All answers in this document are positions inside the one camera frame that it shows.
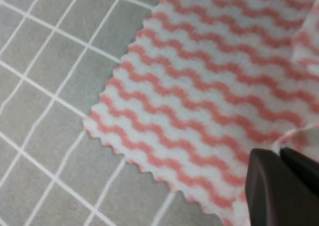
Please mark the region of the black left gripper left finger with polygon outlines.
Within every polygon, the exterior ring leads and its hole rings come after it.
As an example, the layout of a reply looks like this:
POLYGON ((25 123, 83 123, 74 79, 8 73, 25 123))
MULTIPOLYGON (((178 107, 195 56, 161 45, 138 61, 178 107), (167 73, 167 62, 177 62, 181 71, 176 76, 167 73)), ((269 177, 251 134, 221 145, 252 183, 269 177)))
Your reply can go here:
POLYGON ((317 226, 319 195, 315 195, 281 160, 280 153, 253 149, 245 195, 253 226, 317 226))

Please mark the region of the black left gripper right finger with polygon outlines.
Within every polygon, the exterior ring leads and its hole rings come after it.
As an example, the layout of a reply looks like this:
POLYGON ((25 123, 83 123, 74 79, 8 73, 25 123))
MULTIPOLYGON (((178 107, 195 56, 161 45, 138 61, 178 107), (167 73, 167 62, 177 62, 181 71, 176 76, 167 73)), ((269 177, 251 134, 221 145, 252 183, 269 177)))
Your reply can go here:
POLYGON ((280 158, 308 189, 315 195, 319 194, 318 162, 291 148, 282 148, 280 158))

